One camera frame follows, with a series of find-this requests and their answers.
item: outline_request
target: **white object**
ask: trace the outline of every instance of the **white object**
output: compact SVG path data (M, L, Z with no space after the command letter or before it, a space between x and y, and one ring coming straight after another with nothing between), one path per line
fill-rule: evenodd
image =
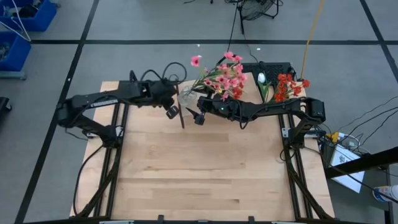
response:
M374 190L377 192L381 192L388 197L392 197L395 200L398 200L398 185L375 187ZM391 202L390 199L383 197L375 191L372 191L372 193L376 200L378 200L379 202Z
M15 7L16 9L18 9L17 4L15 3L14 0L12 0L12 3L14 4L14 7ZM19 12L18 12L18 11L19 11L19 10L17 10L16 12L17 12L17 16L18 16L18 19L19 19L19 22L21 23L21 25L19 25L16 21L14 21L14 18L13 18L13 17L11 17L11 20L12 20L13 22L15 22L15 23L19 26L19 28L25 32L26 37L24 37L22 34L20 34L19 32L17 32L17 31L14 30L13 28L11 28L11 27L5 25L3 22L0 22L0 24L2 24L5 28L7 28L7 29L9 29L9 30L11 30L11 31L13 31L13 32L15 32L17 35L19 35L20 37L22 37L22 38L25 39L26 41L30 42L29 34L28 34L28 33L26 32L26 30L25 30L25 26L24 26L24 24L22 23L21 18L19 17Z
M332 166L337 166L345 162L353 161L355 159L359 159L359 156L343 148L342 146L337 145L335 151L333 152L330 164ZM354 174L350 174L350 176L362 182L364 173L365 171L361 171ZM348 177L347 175L341 177L335 177L332 179L337 183L344 185L345 187L355 191L356 193L359 193L359 191L361 191L361 184L353 180L351 177Z
M258 76L257 80L260 83L265 83L266 82L266 76L263 73L259 73L259 76Z

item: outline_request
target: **green leaf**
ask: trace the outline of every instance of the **green leaf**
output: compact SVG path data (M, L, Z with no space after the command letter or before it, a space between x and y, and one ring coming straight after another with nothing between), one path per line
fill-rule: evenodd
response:
M265 86L261 82L258 82L258 84L260 86L262 97L265 101L267 101L269 86L271 85L271 82L268 82Z

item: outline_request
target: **clear vase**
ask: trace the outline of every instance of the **clear vase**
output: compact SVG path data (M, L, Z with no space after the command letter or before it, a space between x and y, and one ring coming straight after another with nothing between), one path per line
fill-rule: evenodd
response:
M177 99L181 106L188 107L192 105L192 103L196 102L197 97L198 94L195 91L192 91L192 86L186 86L182 89L180 94L178 94Z

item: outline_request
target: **white cable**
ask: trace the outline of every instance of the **white cable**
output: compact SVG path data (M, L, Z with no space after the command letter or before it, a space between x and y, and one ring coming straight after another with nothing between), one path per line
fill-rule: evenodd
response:
M12 0L12 3L14 4L14 7L15 7L15 9L16 9L16 11L17 11L17 16L18 16L19 22L21 23L21 26L22 26L22 29L21 29L21 30L25 32L26 37L24 37L22 34L20 34L19 32L17 32L17 31L14 30L13 28L11 28L11 27L5 25L5 23L3 23L3 22L1 22L1 21L0 21L0 24L2 24L5 28L7 28L7 29L9 29L9 30L11 30L11 31L13 31L13 32L15 32L16 34L18 34L20 37L22 37L22 38L25 39L26 41L30 42L31 39L30 39L30 37L29 37L29 34L26 32L25 26L24 26L24 24L22 23L21 18L19 17L18 7L17 7L17 4L15 3L15 0ZM12 20L13 22L15 22L15 23L18 25L19 28L21 28L21 26L20 26L16 21L14 21L13 17L11 17L11 20Z

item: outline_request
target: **pink flower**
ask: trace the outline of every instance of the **pink flower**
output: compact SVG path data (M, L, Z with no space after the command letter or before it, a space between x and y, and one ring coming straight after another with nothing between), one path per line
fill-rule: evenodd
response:
M239 85L239 79L238 78L233 78L229 82L231 83L232 87L237 87Z
M234 59L234 53L232 52L225 52L224 57L227 58L228 60L232 61Z
M191 65L194 67L199 67L199 60L200 60L201 56L197 55L197 56L193 56L191 59Z
M228 66L227 66L227 64L222 64L222 65L220 65L220 66L217 66L217 68L218 68L219 70L226 70L226 69L228 69Z
M225 77L229 77L229 75L230 75L229 70L224 70L224 76L225 76Z
M219 83L213 83L213 88L215 89L215 90L221 90L221 85L219 84Z
M203 82L205 83L205 85L208 85L208 86L210 86L210 85L213 83L213 82L212 82L210 79L208 79L208 78L206 78Z
M223 94L223 96L221 97L221 99L223 99L223 101L224 101L224 100L227 99L227 98L228 98L228 92L225 91L224 94Z
M242 60L243 60L243 58L241 56L237 55L237 56L233 57L231 61L233 61L235 63L239 63Z
M218 81L219 83L225 83L226 81L228 81L228 79L225 78L224 75L219 75L217 76L216 81Z
M243 70L243 65L237 64L237 65L234 66L233 69L234 69L235 72L241 73L242 70Z
M237 78L242 83L245 83L248 80L248 77L245 74L242 74L242 73L238 74Z
M229 80L227 80L226 82L224 82L224 89L225 89L225 90L229 90L230 87L231 87L231 83L229 82Z

